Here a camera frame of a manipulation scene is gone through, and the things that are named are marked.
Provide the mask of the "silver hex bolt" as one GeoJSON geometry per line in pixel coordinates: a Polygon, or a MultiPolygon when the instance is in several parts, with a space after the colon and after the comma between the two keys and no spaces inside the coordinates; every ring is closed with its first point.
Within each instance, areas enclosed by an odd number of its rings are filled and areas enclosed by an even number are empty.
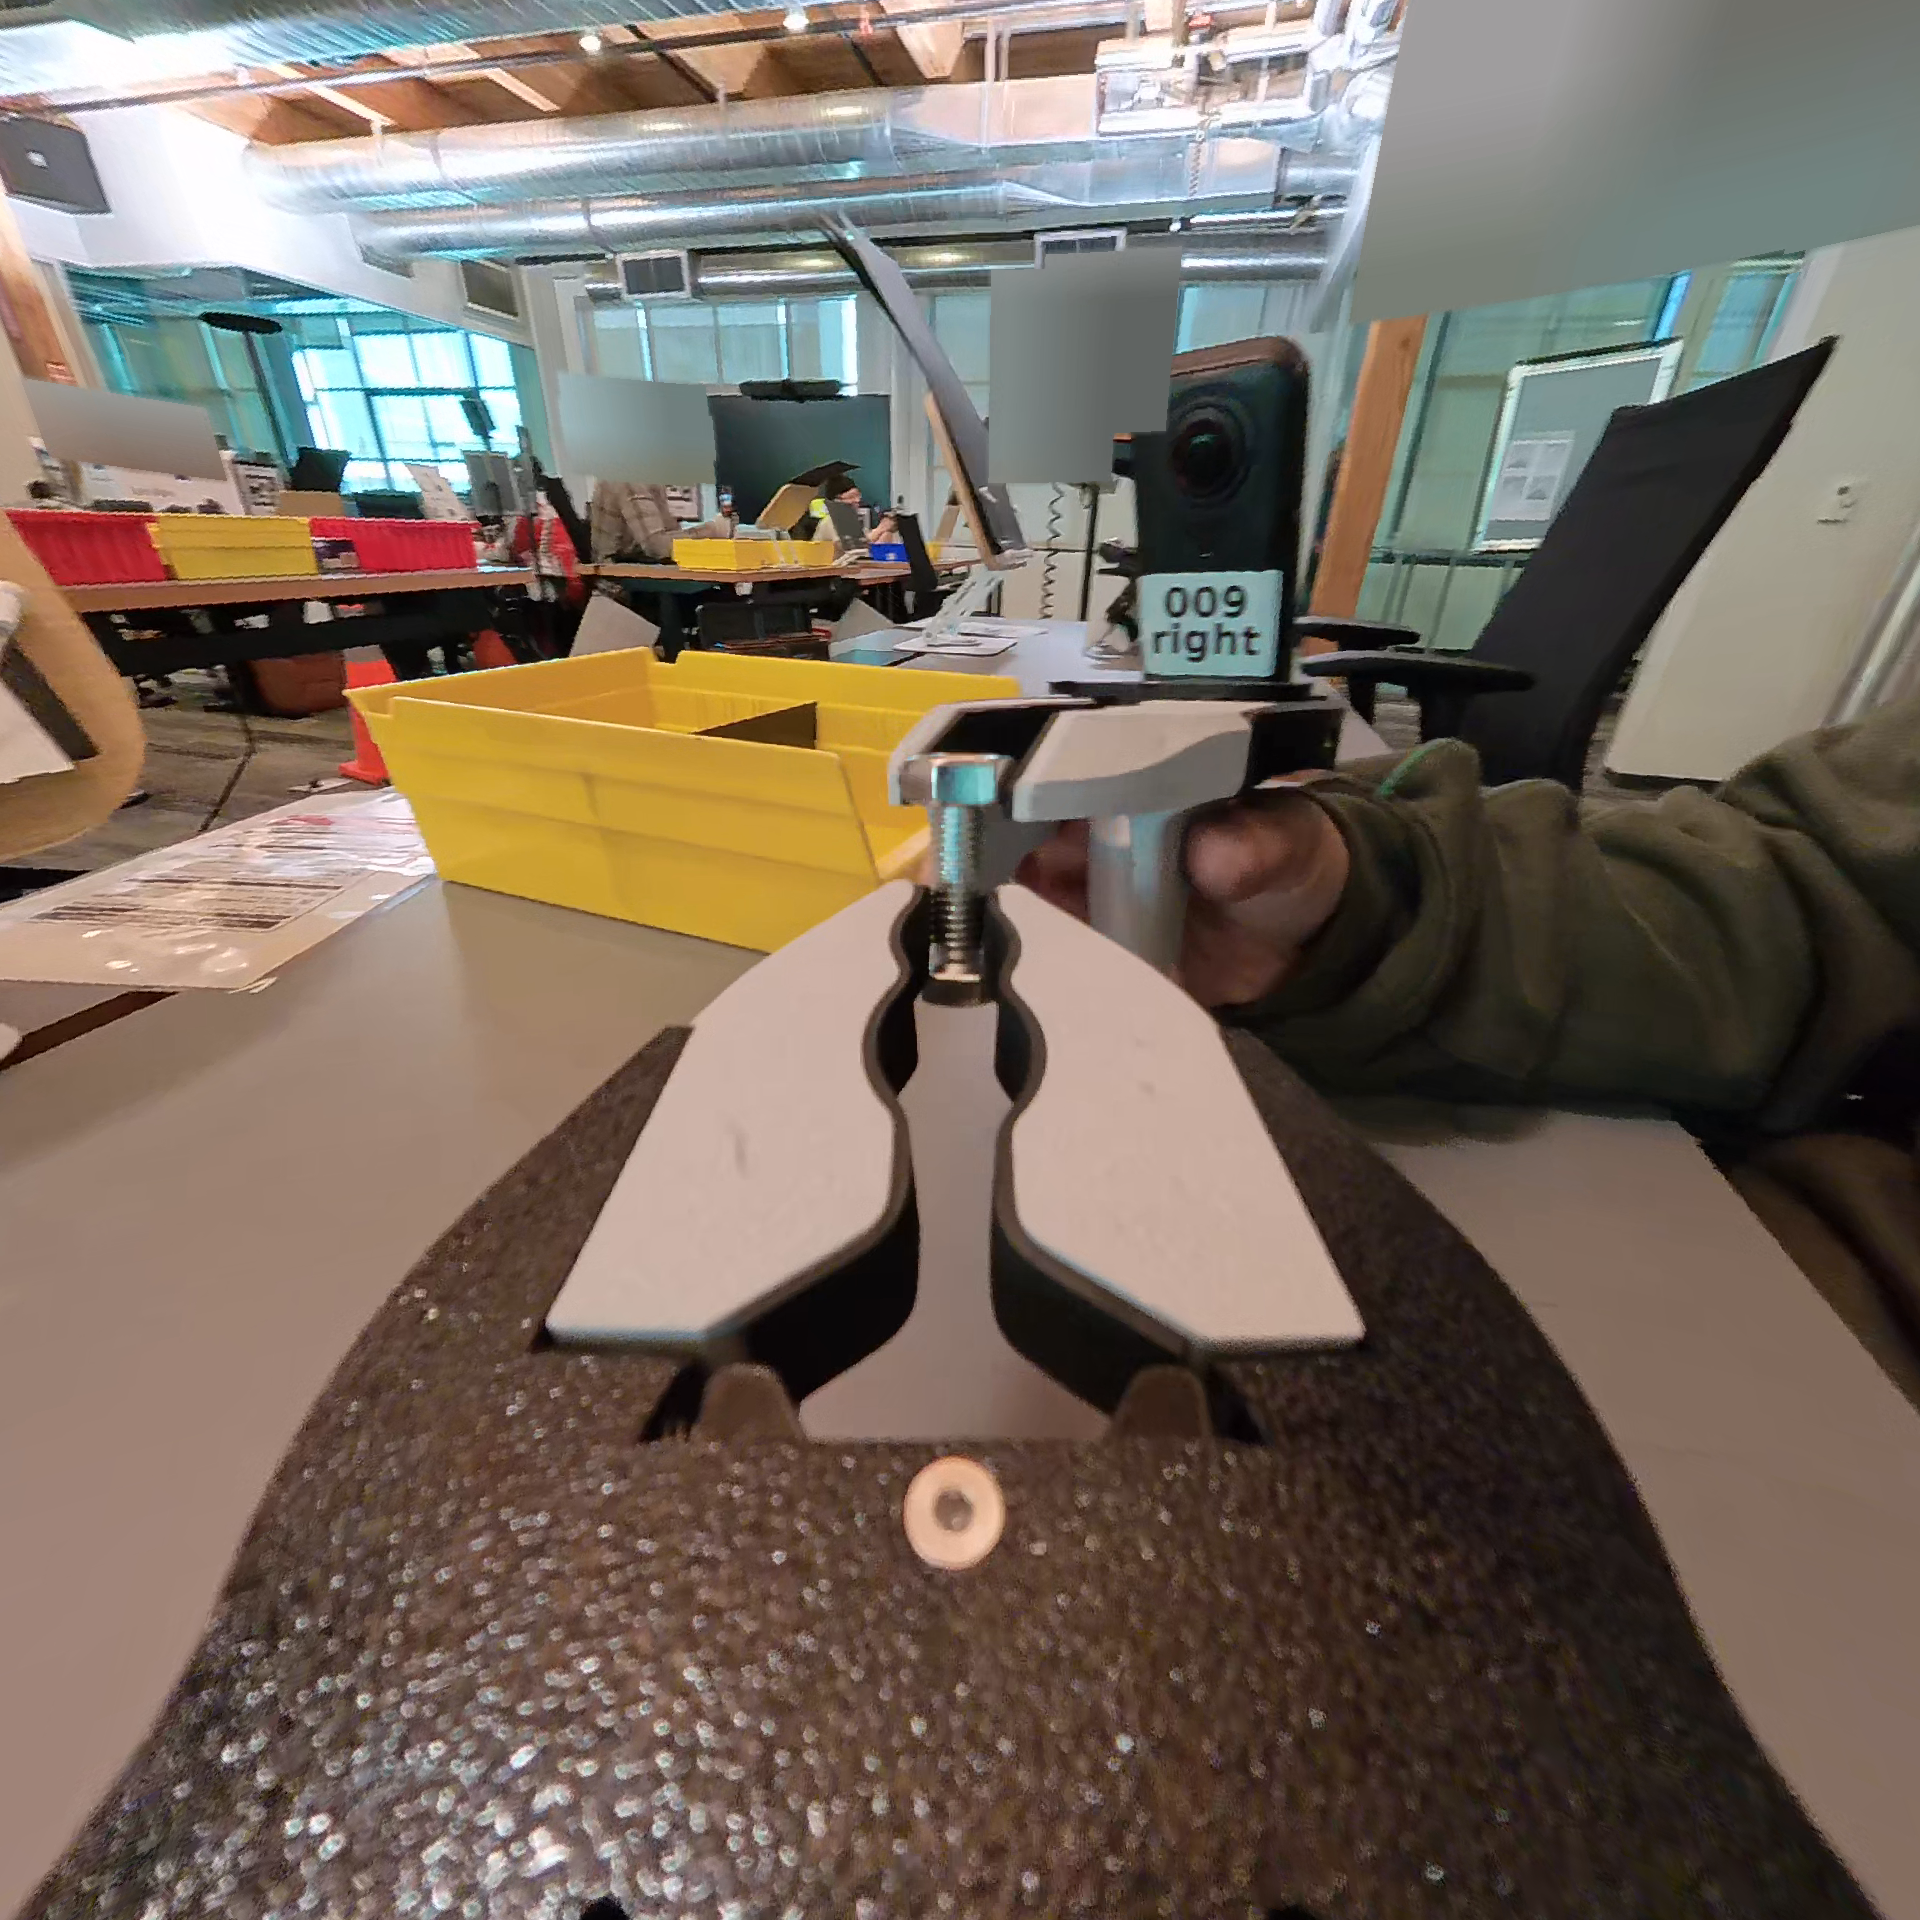
{"type": "Polygon", "coordinates": [[[937,801],[926,810],[930,878],[926,996],[940,1003],[983,1003],[987,985],[987,808],[937,801]]]}

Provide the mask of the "person's dark olive clothing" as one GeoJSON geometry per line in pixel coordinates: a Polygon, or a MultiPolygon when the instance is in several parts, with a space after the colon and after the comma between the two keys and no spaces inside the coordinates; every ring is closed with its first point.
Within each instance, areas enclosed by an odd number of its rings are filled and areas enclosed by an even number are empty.
{"type": "Polygon", "coordinates": [[[1723,1176],[1909,1403],[1919,1402],[1917,1143],[1823,1130],[1755,1142],[1723,1176]]]}

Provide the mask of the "black display screen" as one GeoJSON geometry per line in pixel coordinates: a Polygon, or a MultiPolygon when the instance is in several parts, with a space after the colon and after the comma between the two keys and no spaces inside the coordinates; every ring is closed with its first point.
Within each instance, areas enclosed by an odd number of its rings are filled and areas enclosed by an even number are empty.
{"type": "Polygon", "coordinates": [[[732,511],[757,521],[790,481],[814,467],[851,467],[851,483],[869,507],[895,502],[893,401],[888,395],[769,397],[709,395],[717,485],[732,511]]]}

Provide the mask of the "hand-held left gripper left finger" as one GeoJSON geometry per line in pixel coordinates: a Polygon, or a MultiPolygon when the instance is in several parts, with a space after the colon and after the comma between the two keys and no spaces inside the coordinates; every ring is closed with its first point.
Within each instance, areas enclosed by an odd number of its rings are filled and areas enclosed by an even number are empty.
{"type": "Polygon", "coordinates": [[[753,1364],[805,1402],[905,1327],[918,929],[922,889],[886,881],[694,1017],[544,1315],[555,1346],[753,1364]]]}

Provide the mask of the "black-backed document stand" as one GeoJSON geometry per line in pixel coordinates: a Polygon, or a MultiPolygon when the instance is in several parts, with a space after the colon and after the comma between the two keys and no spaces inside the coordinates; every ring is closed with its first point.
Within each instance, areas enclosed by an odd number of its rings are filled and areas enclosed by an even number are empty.
{"type": "Polygon", "coordinates": [[[905,273],[878,244],[846,220],[829,224],[829,242],[862,287],[876,298],[925,377],[926,419],[944,458],[962,519],[972,532],[975,563],[920,627],[930,652],[951,653],[964,646],[966,621],[987,615],[996,590],[1032,560],[1032,551],[1010,494],[991,480],[988,423],[905,273]]]}

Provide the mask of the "long wooden work table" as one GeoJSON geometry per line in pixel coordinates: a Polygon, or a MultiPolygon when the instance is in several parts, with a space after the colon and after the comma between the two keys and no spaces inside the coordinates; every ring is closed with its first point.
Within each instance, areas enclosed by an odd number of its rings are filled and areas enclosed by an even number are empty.
{"type": "Polygon", "coordinates": [[[536,658],[532,568],[354,572],[63,587],[109,662],[134,681],[256,667],[321,653],[373,653],[398,677],[435,655],[461,662],[492,631],[512,662],[536,658]]]}

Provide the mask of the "long red storage bin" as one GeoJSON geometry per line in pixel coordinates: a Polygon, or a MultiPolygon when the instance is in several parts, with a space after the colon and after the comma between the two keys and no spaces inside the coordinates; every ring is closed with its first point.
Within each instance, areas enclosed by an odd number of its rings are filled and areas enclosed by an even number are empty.
{"type": "Polygon", "coordinates": [[[469,572],[479,565],[477,527],[469,519],[311,516],[307,526],[317,547],[346,546],[356,572],[469,572]]]}

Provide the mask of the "laminated printed sheet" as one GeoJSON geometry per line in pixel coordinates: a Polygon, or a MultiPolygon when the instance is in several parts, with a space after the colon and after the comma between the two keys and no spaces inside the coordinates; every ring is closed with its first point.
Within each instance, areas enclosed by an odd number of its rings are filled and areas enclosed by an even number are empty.
{"type": "Polygon", "coordinates": [[[3,979],[247,994],[435,874],[401,794],[324,794],[6,904],[3,979]]]}

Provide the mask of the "yellow plastic bin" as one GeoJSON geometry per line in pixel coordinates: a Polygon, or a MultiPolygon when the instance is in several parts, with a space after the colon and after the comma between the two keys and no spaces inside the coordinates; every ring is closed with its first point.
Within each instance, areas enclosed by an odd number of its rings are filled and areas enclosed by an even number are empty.
{"type": "Polygon", "coordinates": [[[891,759],[1006,676],[649,648],[396,681],[359,707],[445,881],[769,951],[910,878],[891,759]],[[817,703],[819,747],[705,738],[817,703]]]}

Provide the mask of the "wooden document holder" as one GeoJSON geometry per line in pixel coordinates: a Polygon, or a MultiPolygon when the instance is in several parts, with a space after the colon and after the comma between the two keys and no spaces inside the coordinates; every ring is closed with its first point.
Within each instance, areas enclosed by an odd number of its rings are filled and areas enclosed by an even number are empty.
{"type": "Polygon", "coordinates": [[[107,823],[139,786],[146,732],[132,686],[8,517],[3,560],[5,586],[23,594],[15,650],[93,745],[66,770],[5,779],[3,857],[12,862],[107,823]]]}

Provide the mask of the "wooden post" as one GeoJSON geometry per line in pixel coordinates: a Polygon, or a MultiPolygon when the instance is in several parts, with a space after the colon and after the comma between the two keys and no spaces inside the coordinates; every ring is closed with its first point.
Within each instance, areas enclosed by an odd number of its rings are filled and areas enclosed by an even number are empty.
{"type": "Polygon", "coordinates": [[[1358,612],[1426,336],[1426,313],[1368,325],[1326,535],[1315,568],[1308,604],[1315,615],[1352,617],[1358,612]]]}

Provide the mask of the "orange traffic cone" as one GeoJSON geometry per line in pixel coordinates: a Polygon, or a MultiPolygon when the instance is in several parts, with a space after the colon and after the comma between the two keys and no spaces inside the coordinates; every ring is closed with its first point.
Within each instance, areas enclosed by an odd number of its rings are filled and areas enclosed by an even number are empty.
{"type": "Polygon", "coordinates": [[[384,788],[390,784],[388,768],[375,740],[366,714],[361,707],[361,695],[368,689],[392,688],[398,676],[384,650],[379,646],[349,648],[345,659],[345,695],[350,722],[350,756],[340,761],[340,777],[368,786],[384,788]]]}

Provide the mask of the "short red storage bin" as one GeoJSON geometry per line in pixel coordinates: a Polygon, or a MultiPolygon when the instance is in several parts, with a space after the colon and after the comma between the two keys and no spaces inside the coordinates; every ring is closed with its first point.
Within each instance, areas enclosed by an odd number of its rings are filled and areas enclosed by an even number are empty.
{"type": "Polygon", "coordinates": [[[12,530],[61,587],[169,583],[154,517],[137,511],[11,507],[12,530]]]}

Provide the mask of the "person's right hand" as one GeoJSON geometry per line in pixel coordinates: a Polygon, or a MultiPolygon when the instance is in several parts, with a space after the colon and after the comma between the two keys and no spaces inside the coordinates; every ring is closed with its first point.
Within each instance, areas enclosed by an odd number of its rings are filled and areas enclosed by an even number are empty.
{"type": "Polygon", "coordinates": [[[1348,843],[1308,779],[1281,779],[1198,810],[1180,848],[1189,899],[1171,978],[1231,1011],[1281,989],[1333,922],[1348,843]]]}

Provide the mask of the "small yellow storage bin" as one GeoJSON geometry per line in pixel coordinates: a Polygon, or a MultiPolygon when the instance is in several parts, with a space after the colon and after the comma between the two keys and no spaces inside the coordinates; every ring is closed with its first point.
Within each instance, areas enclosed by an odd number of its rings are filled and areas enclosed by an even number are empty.
{"type": "Polygon", "coordinates": [[[151,532],[167,575],[180,583],[323,574],[308,517],[169,511],[151,519],[151,532]]]}

